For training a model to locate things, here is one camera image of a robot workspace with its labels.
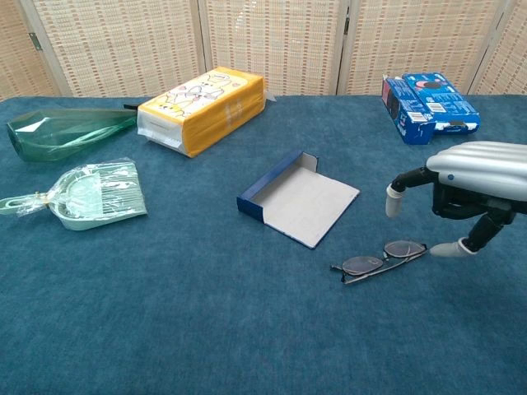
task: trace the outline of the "cartoon print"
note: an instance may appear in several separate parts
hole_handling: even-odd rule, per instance
[[[209,72],[155,98],[152,106],[172,117],[184,119],[245,83],[247,81],[240,77]]]

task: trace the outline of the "mint green dustpan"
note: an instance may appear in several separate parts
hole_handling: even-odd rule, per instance
[[[70,230],[86,230],[146,214],[135,164],[86,165],[63,174],[47,193],[0,200],[0,214],[23,216],[48,207]]]

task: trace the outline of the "blue cardboard edge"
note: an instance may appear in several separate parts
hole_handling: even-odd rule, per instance
[[[264,174],[258,179],[254,184],[248,187],[241,195],[236,198],[236,205],[238,210],[244,212],[245,214],[252,216],[255,220],[264,222],[264,209],[251,202],[251,199],[262,189],[267,187],[272,183],[277,177],[280,176],[289,166],[291,166],[300,156],[304,154],[302,150],[294,150],[287,154],[282,160],[280,160],[270,171]],[[317,160],[317,169],[318,171],[318,162],[319,158],[315,156]]]

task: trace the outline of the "screen hinge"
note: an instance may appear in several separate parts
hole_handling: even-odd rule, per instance
[[[344,25],[344,35],[347,35],[347,29],[349,29],[349,8],[347,12],[348,14],[346,15],[346,24]]]
[[[33,45],[35,46],[35,49],[37,51],[41,51],[42,47],[40,46],[39,38],[36,36],[35,33],[30,33],[30,39],[33,42]]]

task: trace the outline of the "blue snack box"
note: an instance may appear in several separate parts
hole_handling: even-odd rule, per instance
[[[435,134],[469,134],[479,113],[439,72],[385,77],[382,100],[407,144],[427,144]]]

